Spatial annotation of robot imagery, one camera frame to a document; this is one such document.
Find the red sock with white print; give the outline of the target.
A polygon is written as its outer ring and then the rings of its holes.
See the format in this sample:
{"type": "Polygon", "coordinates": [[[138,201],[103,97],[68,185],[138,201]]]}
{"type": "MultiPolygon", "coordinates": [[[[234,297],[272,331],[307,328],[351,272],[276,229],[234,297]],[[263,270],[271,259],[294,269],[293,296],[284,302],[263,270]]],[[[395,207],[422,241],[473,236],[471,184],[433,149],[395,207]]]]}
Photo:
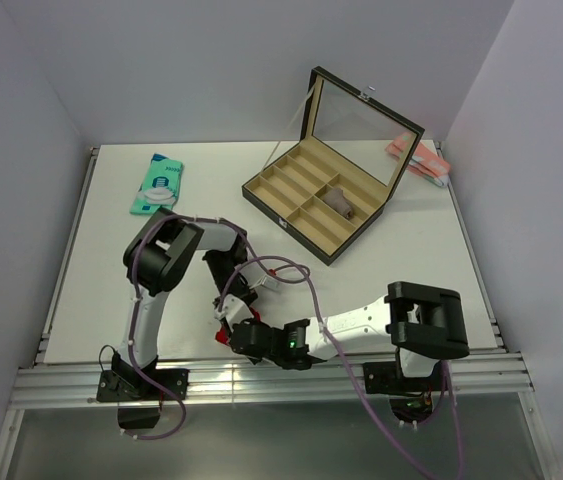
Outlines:
{"type": "MultiPolygon", "coordinates": [[[[250,311],[252,313],[251,320],[253,322],[260,323],[261,322],[260,313],[254,308],[251,308],[250,311]]],[[[221,326],[215,334],[215,340],[222,345],[228,346],[230,344],[231,333],[229,332],[229,328],[227,327],[227,323],[225,321],[221,321],[220,324],[221,326]]]]}

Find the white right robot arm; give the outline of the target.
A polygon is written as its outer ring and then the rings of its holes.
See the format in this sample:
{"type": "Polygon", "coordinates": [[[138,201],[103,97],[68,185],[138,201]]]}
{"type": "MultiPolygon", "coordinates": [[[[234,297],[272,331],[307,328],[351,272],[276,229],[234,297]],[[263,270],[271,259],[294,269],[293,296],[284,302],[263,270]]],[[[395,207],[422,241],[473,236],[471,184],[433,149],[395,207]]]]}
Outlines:
{"type": "Polygon", "coordinates": [[[391,343],[396,348],[395,381],[407,390],[418,388],[438,362],[470,354],[460,294],[410,282],[389,284],[385,296],[360,308],[282,327],[258,320],[232,295],[215,316],[234,353],[285,370],[308,370],[341,352],[391,343]]]}

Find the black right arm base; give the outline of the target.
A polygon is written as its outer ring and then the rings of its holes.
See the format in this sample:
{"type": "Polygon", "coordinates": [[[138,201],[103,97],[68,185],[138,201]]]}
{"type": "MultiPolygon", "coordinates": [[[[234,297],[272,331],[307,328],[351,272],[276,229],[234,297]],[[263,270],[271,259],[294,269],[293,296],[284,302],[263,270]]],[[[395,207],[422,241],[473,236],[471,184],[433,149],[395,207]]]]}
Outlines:
{"type": "Polygon", "coordinates": [[[396,361],[366,362],[362,370],[365,393],[386,396],[395,418],[412,427],[429,423],[450,392],[449,374],[443,362],[423,378],[404,377],[396,361]]]}

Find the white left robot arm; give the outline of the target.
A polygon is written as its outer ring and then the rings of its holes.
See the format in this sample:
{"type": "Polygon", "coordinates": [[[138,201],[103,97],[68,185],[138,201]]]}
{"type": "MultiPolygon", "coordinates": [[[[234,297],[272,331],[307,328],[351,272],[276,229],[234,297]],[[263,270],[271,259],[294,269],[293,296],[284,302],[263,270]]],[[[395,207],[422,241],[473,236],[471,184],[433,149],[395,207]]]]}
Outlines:
{"type": "Polygon", "coordinates": [[[217,290],[226,295],[219,312],[218,338],[226,342],[232,326],[255,321],[258,298],[245,277],[236,273],[248,259],[247,232],[225,219],[183,217],[160,207],[123,255],[134,298],[124,339],[113,355],[112,372],[133,399],[144,399],[156,386],[158,334],[170,292],[182,281],[194,254],[202,251],[217,290]]]}

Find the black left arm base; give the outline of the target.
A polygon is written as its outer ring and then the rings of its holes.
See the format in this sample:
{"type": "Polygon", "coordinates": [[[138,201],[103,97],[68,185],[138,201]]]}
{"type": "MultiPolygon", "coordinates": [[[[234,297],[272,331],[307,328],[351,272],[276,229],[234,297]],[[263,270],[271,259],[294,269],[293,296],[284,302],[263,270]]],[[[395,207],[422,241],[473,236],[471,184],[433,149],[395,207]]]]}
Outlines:
{"type": "MultiPolygon", "coordinates": [[[[153,379],[184,399],[188,377],[187,369],[172,368],[155,370],[153,379]]],[[[134,387],[112,370],[104,370],[100,376],[96,401],[117,404],[117,421],[121,428],[149,430],[160,420],[165,393],[142,378],[139,379],[138,386],[134,387]]]]}

